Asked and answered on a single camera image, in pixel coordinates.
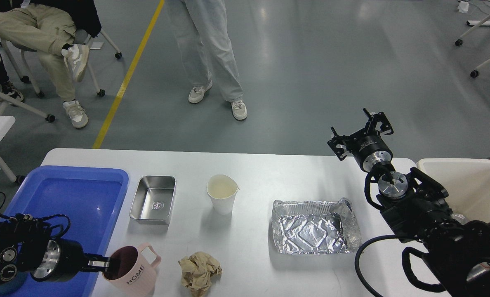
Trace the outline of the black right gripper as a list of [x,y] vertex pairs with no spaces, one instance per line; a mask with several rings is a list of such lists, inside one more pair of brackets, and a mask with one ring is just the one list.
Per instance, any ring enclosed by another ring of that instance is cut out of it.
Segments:
[[331,127],[332,136],[327,144],[339,160],[354,156],[360,169],[369,173],[378,164],[391,164],[393,154],[382,140],[382,135],[391,135],[394,129],[385,113],[369,112],[365,108],[363,112],[368,118],[363,134],[339,135]]

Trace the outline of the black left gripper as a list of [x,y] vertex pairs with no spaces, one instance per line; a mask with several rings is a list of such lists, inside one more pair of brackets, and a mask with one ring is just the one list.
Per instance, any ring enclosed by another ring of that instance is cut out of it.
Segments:
[[78,272],[107,272],[109,257],[85,254],[75,240],[49,240],[45,255],[38,268],[31,272],[37,282],[66,282]]

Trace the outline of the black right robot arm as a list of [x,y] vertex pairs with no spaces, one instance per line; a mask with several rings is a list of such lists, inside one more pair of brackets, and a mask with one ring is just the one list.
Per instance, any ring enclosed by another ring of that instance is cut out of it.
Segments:
[[392,230],[358,248],[354,267],[362,285],[375,297],[360,270],[364,250],[378,241],[417,241],[426,252],[407,246],[402,250],[402,269],[412,286],[427,292],[448,292],[453,297],[490,297],[490,222],[462,223],[453,218],[445,200],[447,189],[416,167],[397,171],[393,154],[382,135],[393,134],[385,113],[371,113],[364,128],[339,135],[335,128],[328,146],[339,160],[353,156],[366,173],[364,195]]

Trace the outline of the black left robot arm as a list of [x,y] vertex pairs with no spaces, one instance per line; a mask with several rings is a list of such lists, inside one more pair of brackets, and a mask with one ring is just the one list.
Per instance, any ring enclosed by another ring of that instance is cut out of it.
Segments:
[[64,239],[70,227],[65,214],[34,217],[0,212],[0,286],[23,273],[36,282],[66,282],[79,272],[118,272],[118,259],[84,252],[79,242]]

